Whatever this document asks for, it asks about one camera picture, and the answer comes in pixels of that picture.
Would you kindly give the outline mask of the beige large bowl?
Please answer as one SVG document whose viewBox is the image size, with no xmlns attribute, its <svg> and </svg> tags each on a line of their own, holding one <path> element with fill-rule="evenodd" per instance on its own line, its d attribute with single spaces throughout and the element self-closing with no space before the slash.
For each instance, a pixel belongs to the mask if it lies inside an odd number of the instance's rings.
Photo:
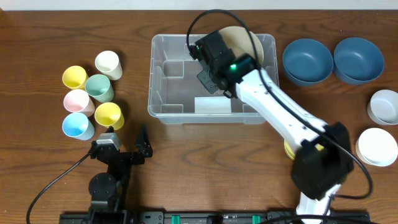
<svg viewBox="0 0 398 224">
<path fill-rule="evenodd" d="M 239 58 L 243 54 L 249 54 L 252 58 L 254 58 L 254 50 L 245 28 L 239 26 L 229 26 L 219 30 L 219 33 L 227 47 L 232 49 L 236 58 Z M 262 44 L 253 32 L 250 31 L 250 35 L 256 47 L 259 63 L 262 64 L 264 61 L 264 50 L 262 48 Z"/>
</svg>

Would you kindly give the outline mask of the clear plastic storage bin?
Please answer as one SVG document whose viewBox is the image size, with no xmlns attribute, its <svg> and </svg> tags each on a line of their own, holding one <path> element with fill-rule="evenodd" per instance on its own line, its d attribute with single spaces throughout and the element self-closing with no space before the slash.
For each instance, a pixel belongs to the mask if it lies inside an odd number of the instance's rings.
<svg viewBox="0 0 398 224">
<path fill-rule="evenodd" d="M 164 124 L 244 123 L 262 124 L 265 119 L 239 99 L 231 100 L 230 114 L 196 114 L 195 97 L 224 96 L 221 90 L 210 94 L 197 75 L 203 70 L 189 55 L 187 44 L 200 34 L 158 34 L 152 39 L 149 114 Z"/>
</svg>

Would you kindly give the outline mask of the yellow small bowl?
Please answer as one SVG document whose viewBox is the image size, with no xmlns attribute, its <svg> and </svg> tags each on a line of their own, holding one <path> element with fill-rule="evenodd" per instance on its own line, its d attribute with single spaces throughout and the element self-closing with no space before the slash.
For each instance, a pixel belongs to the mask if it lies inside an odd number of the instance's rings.
<svg viewBox="0 0 398 224">
<path fill-rule="evenodd" d="M 315 148 L 316 148 L 318 151 L 322 151 L 325 147 L 322 146 L 321 144 L 316 144 L 316 145 L 315 145 Z M 285 149 L 285 153 L 288 155 L 288 157 L 289 157 L 290 159 L 294 160 L 294 159 L 295 159 L 295 153 L 294 153 L 294 151 L 292 150 L 292 148 L 289 146 L 289 144 L 287 143 L 287 141 L 284 141 L 284 149 Z"/>
</svg>

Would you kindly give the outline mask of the light grey small bowl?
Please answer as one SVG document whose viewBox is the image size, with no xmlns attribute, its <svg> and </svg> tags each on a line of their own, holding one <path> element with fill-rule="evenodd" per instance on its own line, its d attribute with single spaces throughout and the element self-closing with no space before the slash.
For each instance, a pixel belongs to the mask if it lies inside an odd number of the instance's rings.
<svg viewBox="0 0 398 224">
<path fill-rule="evenodd" d="M 397 124 L 397 92 L 379 90 L 373 94 L 368 106 L 369 117 L 380 125 Z"/>
</svg>

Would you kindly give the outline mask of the white small bowl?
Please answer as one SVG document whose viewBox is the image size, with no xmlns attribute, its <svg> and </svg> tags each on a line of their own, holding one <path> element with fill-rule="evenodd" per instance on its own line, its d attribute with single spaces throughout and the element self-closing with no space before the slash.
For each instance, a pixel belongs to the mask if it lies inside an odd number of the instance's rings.
<svg viewBox="0 0 398 224">
<path fill-rule="evenodd" d="M 372 166 L 386 167 L 397 159 L 397 141 L 380 128 L 363 131 L 356 141 L 355 149 L 358 157 Z"/>
</svg>

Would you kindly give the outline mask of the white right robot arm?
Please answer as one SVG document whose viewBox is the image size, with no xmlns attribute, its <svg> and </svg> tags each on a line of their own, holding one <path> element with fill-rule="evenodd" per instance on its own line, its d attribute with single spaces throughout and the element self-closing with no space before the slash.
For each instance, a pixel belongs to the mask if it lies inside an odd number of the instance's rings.
<svg viewBox="0 0 398 224">
<path fill-rule="evenodd" d="M 202 85 L 214 93 L 240 99 L 254 108 L 288 142 L 295 153 L 291 177 L 301 192 L 298 215 L 328 215 L 330 202 L 353 170 L 348 131 L 308 114 L 287 96 L 261 67 L 262 52 L 244 31 L 250 49 L 238 54 L 214 31 L 188 45 L 203 71 Z"/>
</svg>

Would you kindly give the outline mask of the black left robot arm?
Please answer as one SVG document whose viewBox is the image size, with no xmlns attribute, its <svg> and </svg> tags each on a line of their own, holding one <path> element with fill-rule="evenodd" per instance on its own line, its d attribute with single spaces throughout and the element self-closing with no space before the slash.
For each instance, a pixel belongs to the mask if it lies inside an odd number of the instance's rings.
<svg viewBox="0 0 398 224">
<path fill-rule="evenodd" d="M 88 186 L 91 209 L 94 211 L 120 210 L 126 198 L 131 167 L 144 164 L 145 159 L 153 155 L 145 126 L 142 126 L 135 141 L 136 151 L 121 152 L 121 146 L 121 140 L 113 127 L 109 127 L 91 143 L 88 152 L 91 159 L 97 159 L 108 166 L 107 171 L 96 174 Z"/>
</svg>

